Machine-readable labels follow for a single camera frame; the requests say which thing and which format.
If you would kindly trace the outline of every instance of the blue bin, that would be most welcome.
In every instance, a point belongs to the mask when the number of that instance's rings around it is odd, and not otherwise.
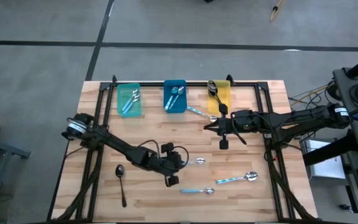
[[[132,91],[138,90],[140,94],[139,83],[122,84],[117,87],[117,112],[125,118],[136,117],[142,115],[142,95],[136,101],[127,113],[124,113],[122,108],[132,99]]]
[[[164,101],[162,107],[168,103],[169,98],[172,96],[172,88],[183,86],[185,89],[183,90],[183,94],[178,96],[175,104],[171,109],[166,110],[167,113],[183,113],[187,108],[187,89],[186,89],[186,81],[185,80],[165,80],[164,81]],[[174,101],[178,94],[173,94],[173,98],[171,103]]]

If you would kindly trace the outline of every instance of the plastic tray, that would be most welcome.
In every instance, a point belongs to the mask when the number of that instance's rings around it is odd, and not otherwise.
[[[186,81],[184,80],[165,80],[164,81],[164,101],[162,107],[168,103],[169,98],[172,96],[172,88],[173,87],[180,87],[183,86],[185,89],[183,90],[183,94],[178,96],[175,104],[172,106],[171,109],[166,110],[167,113],[183,113],[186,111],[187,108],[187,89],[186,89]],[[176,98],[177,94],[173,95],[171,103]]]
[[[140,94],[139,83],[122,84],[117,87],[117,112],[119,115],[125,118],[136,117],[142,115],[142,95],[138,101],[136,101],[127,113],[124,113],[122,108],[132,99],[132,92],[138,90]]]
[[[219,99],[227,106],[227,110],[230,111],[230,81],[226,80],[213,80],[215,82],[216,88],[218,88],[218,96]],[[208,94],[208,102],[207,102],[208,112],[212,114],[219,114],[219,103],[215,99]]]

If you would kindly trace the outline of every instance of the spoon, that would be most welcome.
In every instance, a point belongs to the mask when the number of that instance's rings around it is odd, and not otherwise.
[[[173,95],[174,95],[174,94],[177,94],[177,93],[178,93],[178,90],[179,90],[179,88],[176,87],[176,86],[172,88],[172,90],[171,90],[172,95],[171,95],[171,97],[169,98],[167,105],[165,105],[165,107],[164,107],[165,110],[168,110],[168,107],[169,107],[169,104],[171,103],[171,100],[172,100],[172,98],[173,98]]]
[[[178,89],[178,95],[177,95],[177,97],[173,100],[173,102],[171,103],[171,105],[169,106],[169,109],[172,108],[173,104],[177,101],[179,95],[182,95],[184,91],[185,91],[185,87],[184,87],[184,86],[179,87],[179,89]]]
[[[208,116],[208,115],[204,114],[203,112],[201,112],[199,110],[196,110],[196,109],[194,109],[194,108],[192,108],[190,106],[187,106],[187,109],[192,111],[192,112],[195,112],[195,113],[198,113],[200,115],[203,115],[203,116],[207,117],[209,119],[209,122],[211,122],[211,123],[213,123],[213,122],[218,120],[217,116]]]
[[[132,91],[132,96],[129,98],[129,100],[127,101],[127,103],[124,105],[124,107],[122,108],[122,111],[125,111],[125,109],[127,108],[127,106],[129,105],[129,103],[131,102],[131,100],[133,99],[133,97],[135,97],[136,95],[138,95],[139,90],[136,89],[134,91]]]
[[[215,193],[215,190],[211,187],[207,187],[205,188],[204,190],[198,190],[198,189],[183,189],[183,190],[180,190],[181,193],[183,194],[188,194],[188,193],[198,193],[198,192],[205,192],[206,194],[213,194]]]
[[[132,103],[130,103],[130,105],[126,108],[126,110],[125,110],[123,113],[127,113],[127,112],[129,111],[129,109],[132,107],[132,105],[133,105],[136,101],[139,100],[139,98],[140,98],[140,96],[139,96],[139,95],[136,95],[135,98],[134,98],[134,100],[132,100]]]
[[[218,88],[216,87],[215,82],[212,80],[208,81],[208,94],[212,97],[215,97],[219,104],[222,104],[222,101],[218,96]]]
[[[216,184],[223,184],[223,183],[227,183],[227,182],[232,182],[235,180],[248,180],[248,181],[254,181],[256,179],[258,179],[258,173],[252,171],[252,172],[247,172],[245,176],[243,177],[234,177],[234,178],[229,178],[229,179],[224,179],[224,180],[217,180]]]
[[[192,165],[192,164],[198,164],[198,165],[202,165],[205,163],[205,159],[204,158],[197,158],[194,162],[187,162],[187,165]]]
[[[125,200],[124,190],[122,189],[122,181],[121,177],[124,175],[124,166],[119,164],[116,168],[116,176],[119,178],[119,183],[121,184],[121,198],[122,198],[122,206],[127,207],[127,200]]]

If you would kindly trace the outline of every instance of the yellow bin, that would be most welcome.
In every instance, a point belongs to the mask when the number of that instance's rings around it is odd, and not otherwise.
[[[219,99],[227,106],[227,110],[230,111],[230,81],[226,80],[213,80],[215,82],[216,88],[218,88]],[[212,114],[220,114],[219,112],[219,103],[208,94],[208,103],[207,103],[208,112]]]

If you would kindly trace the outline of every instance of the teal bin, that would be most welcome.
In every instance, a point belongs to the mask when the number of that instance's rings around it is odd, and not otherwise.
[[[173,87],[184,87],[183,93],[178,95],[177,93],[172,94],[172,88]],[[164,101],[162,107],[164,108],[167,103],[169,102],[169,99],[172,96],[171,103],[175,101],[175,98],[177,100],[173,104],[173,106],[166,110],[167,113],[183,113],[187,109],[187,97],[186,97],[186,81],[185,80],[165,80],[164,81]]]
[[[134,91],[139,97],[134,102]],[[117,87],[117,112],[125,118],[142,115],[142,96],[139,83],[122,84]]]

